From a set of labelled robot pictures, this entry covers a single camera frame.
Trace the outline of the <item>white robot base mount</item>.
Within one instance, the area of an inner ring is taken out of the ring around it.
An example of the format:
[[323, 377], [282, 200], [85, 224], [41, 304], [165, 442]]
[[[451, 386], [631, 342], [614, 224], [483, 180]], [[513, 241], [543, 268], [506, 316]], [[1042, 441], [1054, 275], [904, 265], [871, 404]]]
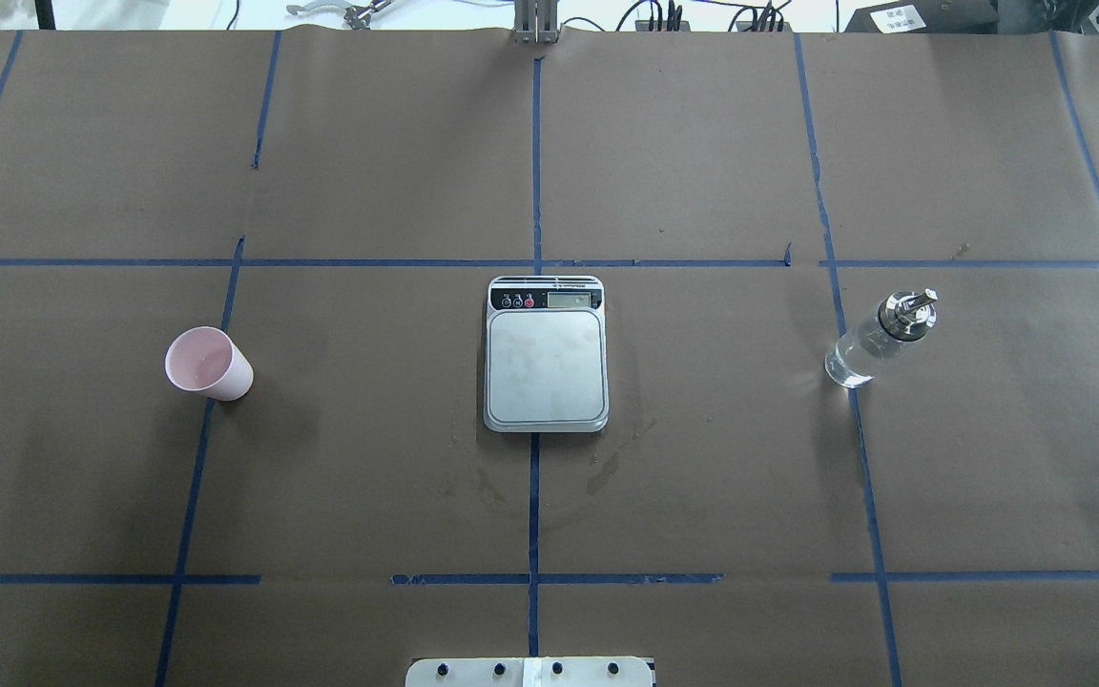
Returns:
[[406, 686], [655, 686], [640, 656], [503, 656], [417, 660]]

